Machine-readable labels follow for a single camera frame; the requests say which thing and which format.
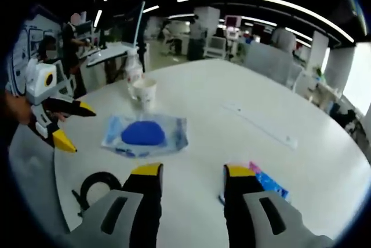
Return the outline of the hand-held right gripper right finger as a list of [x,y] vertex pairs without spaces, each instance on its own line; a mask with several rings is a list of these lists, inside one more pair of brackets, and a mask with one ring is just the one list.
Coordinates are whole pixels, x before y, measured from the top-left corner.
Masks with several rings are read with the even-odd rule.
[[223,194],[230,247],[333,247],[331,238],[312,233],[301,213],[266,191],[245,166],[224,165]]

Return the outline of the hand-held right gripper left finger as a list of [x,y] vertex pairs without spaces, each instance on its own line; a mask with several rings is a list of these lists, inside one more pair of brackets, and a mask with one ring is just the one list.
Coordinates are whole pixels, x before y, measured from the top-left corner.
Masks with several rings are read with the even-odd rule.
[[70,247],[155,247],[162,215],[162,163],[136,167],[89,207],[69,234]]

